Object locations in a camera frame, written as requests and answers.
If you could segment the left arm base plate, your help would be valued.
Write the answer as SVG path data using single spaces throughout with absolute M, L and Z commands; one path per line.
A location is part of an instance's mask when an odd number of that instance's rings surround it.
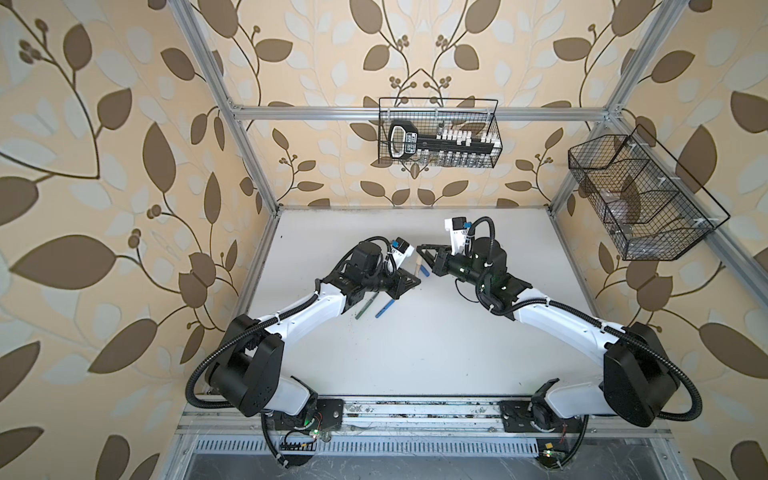
M 276 430 L 299 430 L 328 432 L 341 429 L 345 402 L 341 398 L 311 398 L 304 409 L 291 416 L 275 412 L 273 422 Z

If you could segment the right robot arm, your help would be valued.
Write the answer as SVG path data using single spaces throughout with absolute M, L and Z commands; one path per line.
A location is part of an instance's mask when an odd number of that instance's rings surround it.
M 488 216 L 446 221 L 447 245 L 422 244 L 416 251 L 437 276 L 450 275 L 473 286 L 480 306 L 496 317 L 519 321 L 550 334 L 601 369 L 579 381 L 553 378 L 529 400 L 529 417 L 541 431 L 567 419 L 615 416 L 638 427 L 656 419 L 692 422 L 703 398 L 675 365 L 648 326 L 622 326 L 554 300 L 509 273 L 507 253 Z

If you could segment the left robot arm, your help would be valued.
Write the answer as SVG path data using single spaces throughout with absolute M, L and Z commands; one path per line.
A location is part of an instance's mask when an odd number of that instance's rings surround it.
M 283 358 L 297 342 L 328 320 L 347 312 L 369 292 L 398 300 L 420 284 L 402 268 L 414 247 L 398 237 L 358 242 L 314 290 L 270 315 L 241 314 L 231 321 L 220 345 L 195 368 L 185 386 L 189 405 L 235 408 L 246 417 L 269 411 L 311 418 L 317 394 L 282 372 Z

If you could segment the blue fountain pen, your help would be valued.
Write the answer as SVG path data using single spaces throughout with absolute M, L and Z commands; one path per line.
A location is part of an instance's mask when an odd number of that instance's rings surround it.
M 394 303 L 395 303 L 395 300 L 394 300 L 394 299 L 392 299 L 392 300 L 388 301 L 388 302 L 387 302 L 387 303 L 386 303 L 386 304 L 385 304 L 385 305 L 384 305 L 384 306 L 383 306 L 383 307 L 382 307 L 382 308 L 381 308 L 381 309 L 380 309 L 380 310 L 379 310 L 379 311 L 376 313 L 376 315 L 375 315 L 375 318 L 377 318 L 377 319 L 378 319 L 378 318 L 381 318 L 381 316 L 382 316 L 382 315 L 384 315 L 384 313 L 385 313 L 385 312 L 387 312 L 387 310 L 388 310 L 388 309 L 389 309 L 391 306 L 393 306 L 393 305 L 394 305 Z

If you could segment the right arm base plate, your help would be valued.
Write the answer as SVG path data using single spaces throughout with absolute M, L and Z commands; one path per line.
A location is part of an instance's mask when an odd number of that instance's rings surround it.
M 568 434 L 578 433 L 582 422 L 579 417 L 563 419 L 542 402 L 530 399 L 507 399 L 498 403 L 506 433 Z

